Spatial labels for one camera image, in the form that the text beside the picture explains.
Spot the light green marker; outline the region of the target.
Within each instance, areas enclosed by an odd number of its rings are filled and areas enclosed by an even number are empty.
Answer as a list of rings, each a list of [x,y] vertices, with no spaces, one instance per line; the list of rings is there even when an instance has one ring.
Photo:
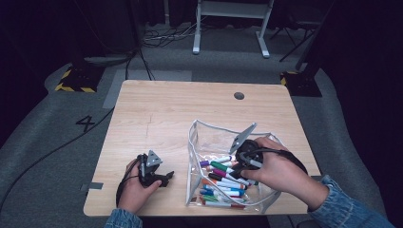
[[[245,199],[243,198],[227,198],[225,196],[207,196],[207,195],[202,195],[200,197],[201,200],[208,200],[208,201],[219,201],[219,202],[245,202]]]

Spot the white metal desk frame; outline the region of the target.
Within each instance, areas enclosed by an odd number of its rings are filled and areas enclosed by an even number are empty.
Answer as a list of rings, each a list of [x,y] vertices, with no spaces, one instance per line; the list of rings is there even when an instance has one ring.
[[[201,26],[203,16],[236,17],[262,20],[260,30],[256,32],[256,36],[262,57],[269,58],[270,52],[264,41],[264,34],[267,28],[273,5],[274,0],[268,0],[268,2],[264,4],[198,0],[198,5],[196,8],[196,30],[192,52],[194,54],[199,54],[201,51]]]

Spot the person's dark clothing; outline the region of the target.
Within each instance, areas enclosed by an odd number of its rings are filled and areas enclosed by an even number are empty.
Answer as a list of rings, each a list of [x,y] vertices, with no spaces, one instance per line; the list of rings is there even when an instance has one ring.
[[[142,217],[144,228],[271,228],[266,216]]]

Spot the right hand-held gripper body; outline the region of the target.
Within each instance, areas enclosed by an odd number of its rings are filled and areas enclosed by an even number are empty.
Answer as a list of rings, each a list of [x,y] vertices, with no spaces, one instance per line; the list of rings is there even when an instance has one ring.
[[[249,138],[256,126],[256,123],[251,123],[250,126],[241,131],[234,138],[229,149],[229,154],[234,155],[243,167],[261,167],[262,155],[259,152],[259,146],[254,140]]]

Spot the magenta marker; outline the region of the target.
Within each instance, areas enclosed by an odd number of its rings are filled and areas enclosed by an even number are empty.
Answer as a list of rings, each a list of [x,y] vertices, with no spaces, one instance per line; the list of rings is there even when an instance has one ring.
[[[224,171],[222,171],[222,170],[220,170],[220,169],[213,169],[213,173],[214,173],[214,174],[217,174],[217,175],[219,175],[219,176],[221,176],[221,177],[223,177],[223,178],[227,178],[227,179],[229,179],[229,180],[231,180],[231,181],[239,182],[239,183],[244,184],[244,185],[246,185],[246,186],[250,186],[250,185],[251,185],[247,180],[235,179],[235,178],[232,177],[230,174],[228,174],[228,173],[226,173],[226,172],[224,172]]]

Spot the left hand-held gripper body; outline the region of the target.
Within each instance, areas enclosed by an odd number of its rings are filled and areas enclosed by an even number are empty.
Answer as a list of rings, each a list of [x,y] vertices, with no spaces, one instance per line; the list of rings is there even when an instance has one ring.
[[[157,169],[163,163],[162,159],[153,151],[149,150],[148,154],[139,155],[139,177],[142,186],[148,187],[154,181],[161,181],[161,175],[156,174]]]

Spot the blue marker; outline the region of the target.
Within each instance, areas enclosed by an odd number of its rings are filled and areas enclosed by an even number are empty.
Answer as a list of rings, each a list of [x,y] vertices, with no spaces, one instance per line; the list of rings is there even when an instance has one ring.
[[[202,189],[200,190],[200,193],[202,195],[208,195],[208,196],[229,196],[229,197],[242,197],[244,195],[244,191],[218,191],[218,190],[208,190],[208,189]]]

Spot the clear plastic bag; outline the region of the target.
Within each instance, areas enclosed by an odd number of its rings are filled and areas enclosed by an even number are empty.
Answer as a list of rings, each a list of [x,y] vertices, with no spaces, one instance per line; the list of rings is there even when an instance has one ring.
[[[187,205],[204,206],[200,197],[202,194],[200,190],[218,190],[218,191],[244,191],[242,197],[245,202],[234,202],[236,204],[244,205],[245,208],[241,209],[250,213],[265,213],[265,211],[279,198],[280,192],[276,191],[262,183],[255,180],[245,180],[251,185],[246,186],[245,189],[237,189],[230,187],[220,187],[216,184],[209,185],[203,184],[202,179],[208,179],[209,173],[213,173],[213,169],[217,169],[212,165],[205,167],[200,166],[201,161],[214,160],[225,156],[232,156],[232,161],[236,161],[234,155],[229,154],[229,149],[234,138],[240,132],[233,131],[227,128],[214,126],[202,121],[196,120],[192,123],[188,132],[188,152],[189,152],[189,165],[187,174],[187,190],[186,200]],[[251,140],[255,140],[259,136],[255,131],[249,136]],[[221,162],[223,165],[231,167],[231,161]],[[234,169],[243,168],[238,164],[231,167]]]

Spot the dark green marker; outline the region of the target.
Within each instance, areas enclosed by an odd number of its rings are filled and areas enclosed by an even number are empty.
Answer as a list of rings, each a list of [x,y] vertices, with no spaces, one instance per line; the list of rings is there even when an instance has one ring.
[[[216,161],[212,161],[210,162],[210,165],[212,165],[213,167],[220,169],[221,171],[224,171],[226,173],[232,173],[234,172],[234,170],[231,167],[228,167],[226,165],[223,165],[220,162],[216,162]]]

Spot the orange marker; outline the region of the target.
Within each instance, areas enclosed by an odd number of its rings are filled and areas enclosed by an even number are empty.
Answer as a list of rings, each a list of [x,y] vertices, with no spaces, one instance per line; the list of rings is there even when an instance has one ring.
[[[240,183],[232,183],[232,182],[224,182],[224,181],[218,181],[218,180],[208,180],[208,179],[202,179],[201,183],[203,184],[209,184],[213,185],[216,184],[217,186],[220,187],[230,187],[230,188],[237,188],[237,189],[245,189],[245,185],[240,184]]]

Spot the black yellow striped stand base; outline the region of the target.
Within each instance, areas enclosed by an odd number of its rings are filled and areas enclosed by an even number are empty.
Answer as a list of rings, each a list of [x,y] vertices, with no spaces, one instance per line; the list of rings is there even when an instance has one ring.
[[[321,97],[322,94],[314,78],[303,72],[283,71],[279,74],[280,82],[287,87],[291,96]]]
[[[105,69],[103,67],[87,66],[85,68],[78,68],[76,66],[69,66],[55,87],[55,90],[94,93],[98,90],[98,84],[104,72]]]

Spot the black slanted pole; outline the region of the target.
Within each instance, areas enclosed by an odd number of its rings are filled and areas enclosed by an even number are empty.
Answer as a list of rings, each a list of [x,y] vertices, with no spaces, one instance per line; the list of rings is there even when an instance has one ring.
[[[320,1],[322,4],[319,8],[324,11],[323,18],[321,19],[318,28],[313,33],[313,37],[310,39],[306,49],[303,51],[296,63],[296,69],[301,70],[301,68],[304,67],[302,72],[310,77],[314,77],[317,74],[324,61],[323,55],[327,52],[325,40],[326,28],[329,22],[328,16],[331,13],[332,7],[335,3],[335,0]]]

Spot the person's left hand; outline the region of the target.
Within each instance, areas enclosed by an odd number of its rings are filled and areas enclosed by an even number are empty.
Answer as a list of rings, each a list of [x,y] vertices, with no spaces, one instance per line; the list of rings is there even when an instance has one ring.
[[[162,184],[160,180],[156,180],[150,186],[143,187],[138,178],[138,166],[135,161],[126,166],[122,194],[117,205],[118,208],[132,214],[136,214]]]

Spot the purple marker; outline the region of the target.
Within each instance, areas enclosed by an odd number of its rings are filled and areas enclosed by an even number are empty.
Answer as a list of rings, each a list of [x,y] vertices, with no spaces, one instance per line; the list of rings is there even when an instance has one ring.
[[[211,162],[230,162],[230,161],[232,161],[232,156],[225,156],[214,160],[200,161],[200,166],[205,167],[207,165],[210,165]]]

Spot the black folding stand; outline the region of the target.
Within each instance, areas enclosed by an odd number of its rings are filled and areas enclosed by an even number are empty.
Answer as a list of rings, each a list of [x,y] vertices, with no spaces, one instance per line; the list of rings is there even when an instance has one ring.
[[[276,32],[270,37],[270,39],[274,39],[281,31],[285,31],[291,42],[293,43],[294,47],[289,50],[281,59],[280,61],[284,61],[290,54],[292,54],[295,50],[297,50],[301,45],[303,45],[308,39],[310,39],[316,29],[318,29],[320,23],[318,21],[308,21],[308,20],[290,20],[285,26],[280,27],[276,30]],[[289,33],[288,29],[303,29],[304,36],[300,40],[299,43],[296,43],[294,38]]]

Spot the person's right hand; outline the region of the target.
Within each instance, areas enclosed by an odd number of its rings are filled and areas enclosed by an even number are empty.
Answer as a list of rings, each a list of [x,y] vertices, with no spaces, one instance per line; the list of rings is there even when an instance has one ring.
[[[243,177],[289,193],[303,201],[312,211],[326,200],[329,189],[297,165],[277,153],[263,152],[262,155],[262,167],[258,170],[242,170]]]

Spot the dark red marker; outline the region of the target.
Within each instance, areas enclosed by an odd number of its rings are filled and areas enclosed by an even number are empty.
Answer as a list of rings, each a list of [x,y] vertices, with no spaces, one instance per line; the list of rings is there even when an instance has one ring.
[[[210,206],[210,207],[235,208],[235,209],[244,209],[245,208],[244,205],[236,204],[236,203],[229,203],[229,202],[203,200],[201,203],[204,206]]]

